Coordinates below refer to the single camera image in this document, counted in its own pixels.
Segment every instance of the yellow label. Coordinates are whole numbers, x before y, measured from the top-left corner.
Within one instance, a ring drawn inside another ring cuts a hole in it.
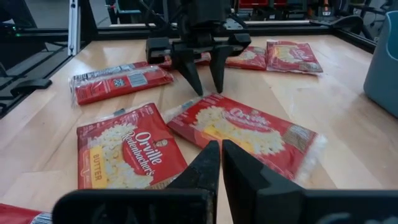
[[[101,146],[90,149],[91,185],[94,189],[106,188],[105,162]]]
[[[249,144],[246,141],[241,141],[238,140],[232,136],[230,136],[229,134],[222,132],[219,129],[216,129],[214,126],[210,125],[205,127],[205,129],[203,130],[204,133],[212,136],[215,139],[219,139],[219,140],[223,140],[223,139],[229,139],[233,142],[235,142],[237,145],[239,145],[242,149],[244,149],[247,152],[254,152],[254,149],[252,147],[251,144]]]

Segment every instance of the wooden table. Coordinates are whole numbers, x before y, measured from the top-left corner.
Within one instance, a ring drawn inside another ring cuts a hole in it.
[[[309,42],[324,74],[228,68],[223,95],[328,138],[306,187],[396,189],[398,122],[363,94],[372,55],[329,35],[271,38]],[[252,45],[266,45],[266,37],[252,39]],[[175,73],[177,80],[172,85],[72,107],[69,77],[144,60],[144,44],[144,40],[91,43],[52,77],[49,89],[35,91],[0,120],[1,203],[49,212],[58,198],[76,189],[79,124],[148,101],[165,111],[196,96]],[[199,72],[203,87],[215,91],[209,68],[201,67]],[[191,162],[199,149],[177,136],[176,140]],[[218,209],[219,223],[231,223],[223,184]]]

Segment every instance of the plastic wrapper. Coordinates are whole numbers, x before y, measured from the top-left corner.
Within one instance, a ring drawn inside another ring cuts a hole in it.
[[[79,189],[162,189],[185,170],[154,103],[77,128]]]
[[[267,70],[316,74],[323,72],[309,44],[267,42]]]
[[[70,86],[75,103],[85,105],[115,96],[173,82],[173,76],[158,66],[146,62],[114,67],[71,78]]]
[[[201,54],[201,59],[196,59],[195,63],[197,65],[209,65],[210,62],[210,53],[202,53]],[[158,64],[160,68],[166,69],[166,70],[172,70],[172,59],[169,56],[165,57],[165,61],[162,64]]]
[[[261,47],[247,47],[237,57],[228,57],[225,67],[251,69],[251,70],[267,70],[266,50]]]
[[[51,214],[0,203],[0,223],[51,224]]]
[[[320,134],[214,93],[166,114],[174,116],[167,126],[197,146],[230,139],[298,184],[307,180],[326,144]]]

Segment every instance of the gray bin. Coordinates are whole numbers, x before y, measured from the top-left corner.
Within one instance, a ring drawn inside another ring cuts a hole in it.
[[[386,14],[363,88],[370,99],[398,117],[398,11]]]

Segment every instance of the metal frame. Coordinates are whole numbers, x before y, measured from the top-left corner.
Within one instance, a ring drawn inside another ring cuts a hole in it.
[[[150,31],[144,24],[135,24],[131,27],[97,27],[93,12],[91,10],[89,0],[70,0],[71,3],[76,4],[76,13],[81,17],[80,24],[75,25],[81,27],[81,32],[68,32],[68,29],[10,29],[6,33],[0,32],[0,42],[67,42],[73,34],[75,35],[73,43],[75,46],[81,44],[84,48],[91,41],[96,40],[128,40],[128,39],[147,39]],[[248,31],[251,36],[275,36],[275,35],[334,35],[350,44],[353,44],[369,53],[373,53],[376,48],[376,43],[354,33],[345,31],[343,29],[335,29],[328,26],[320,26],[312,24],[309,21],[275,21],[275,22],[247,22]],[[228,35],[228,31],[222,33],[220,36]],[[177,33],[172,33],[170,38],[178,37]],[[78,48],[68,50],[72,55],[78,53]],[[53,64],[52,69],[45,78],[50,78],[63,64],[65,64],[71,57],[65,59],[62,63]],[[6,105],[6,113],[10,111],[19,102],[21,102],[27,95],[18,96],[12,105]],[[2,105],[0,103],[0,118],[2,114]]]

